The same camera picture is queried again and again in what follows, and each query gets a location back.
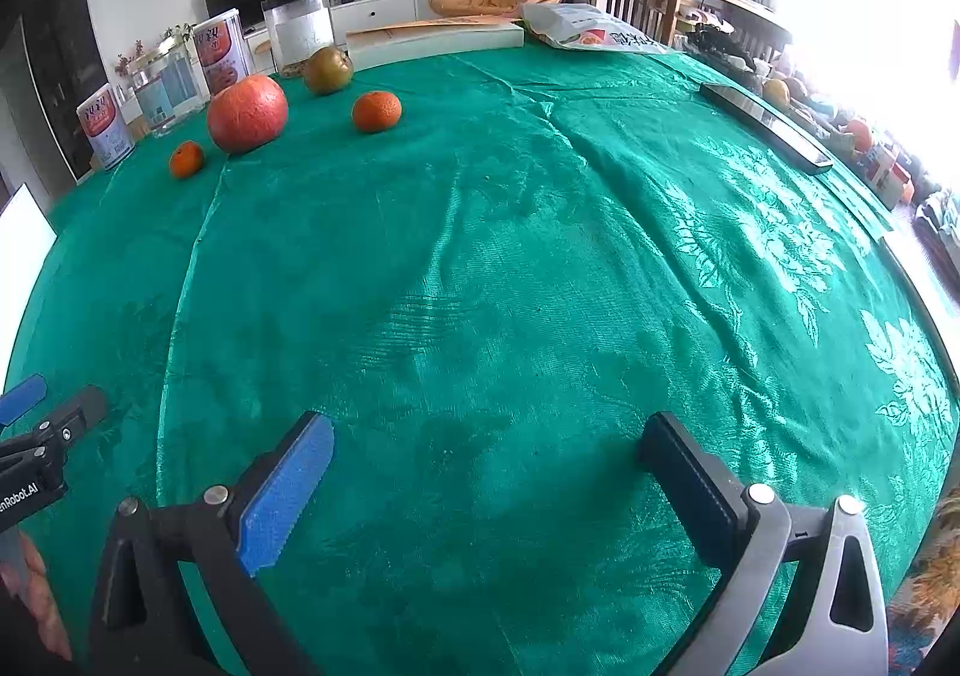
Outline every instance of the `grapefruit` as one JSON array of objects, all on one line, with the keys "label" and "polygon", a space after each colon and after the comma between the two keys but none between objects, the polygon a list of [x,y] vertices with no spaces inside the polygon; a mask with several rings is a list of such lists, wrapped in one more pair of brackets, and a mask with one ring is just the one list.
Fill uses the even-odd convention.
[{"label": "grapefruit", "polygon": [[220,150],[237,155],[275,140],[288,113],[283,89],[270,77],[252,74],[213,97],[206,130]]}]

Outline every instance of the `mandarin orange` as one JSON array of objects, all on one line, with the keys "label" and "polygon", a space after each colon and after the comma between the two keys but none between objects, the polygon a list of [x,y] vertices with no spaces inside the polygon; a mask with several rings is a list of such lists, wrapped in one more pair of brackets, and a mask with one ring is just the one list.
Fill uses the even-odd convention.
[{"label": "mandarin orange", "polygon": [[400,99],[389,91],[371,91],[353,104],[353,124],[366,134],[383,131],[400,120]]},{"label": "mandarin orange", "polygon": [[203,169],[203,148],[193,140],[178,145],[170,157],[170,174],[182,180]]}]

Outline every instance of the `white box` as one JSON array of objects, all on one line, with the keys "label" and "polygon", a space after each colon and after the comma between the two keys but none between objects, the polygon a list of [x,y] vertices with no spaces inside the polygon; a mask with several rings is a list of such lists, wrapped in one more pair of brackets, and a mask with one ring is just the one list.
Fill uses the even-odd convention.
[{"label": "white box", "polygon": [[416,0],[360,0],[330,7],[333,38],[337,46],[347,44],[347,34],[384,28],[394,23],[416,20]]},{"label": "white box", "polygon": [[347,52],[353,68],[363,70],[431,55],[522,47],[523,34],[510,22],[381,28],[347,35]]}]

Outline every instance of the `plastic bag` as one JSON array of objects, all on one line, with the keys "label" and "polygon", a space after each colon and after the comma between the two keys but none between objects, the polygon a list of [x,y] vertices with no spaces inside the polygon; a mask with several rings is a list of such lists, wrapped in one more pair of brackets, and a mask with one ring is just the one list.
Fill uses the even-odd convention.
[{"label": "plastic bag", "polygon": [[564,50],[667,51],[630,23],[590,4],[523,4],[520,15],[541,41]]}]

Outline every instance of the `glass jar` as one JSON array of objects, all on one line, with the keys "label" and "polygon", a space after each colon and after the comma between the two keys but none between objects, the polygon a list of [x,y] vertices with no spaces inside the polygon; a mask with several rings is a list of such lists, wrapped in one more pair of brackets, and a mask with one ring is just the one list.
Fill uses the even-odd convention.
[{"label": "glass jar", "polygon": [[299,76],[311,55],[333,44],[330,11],[323,0],[266,0],[262,7],[281,77]]},{"label": "glass jar", "polygon": [[203,106],[180,37],[168,37],[131,65],[133,92],[150,131],[162,136]]}]

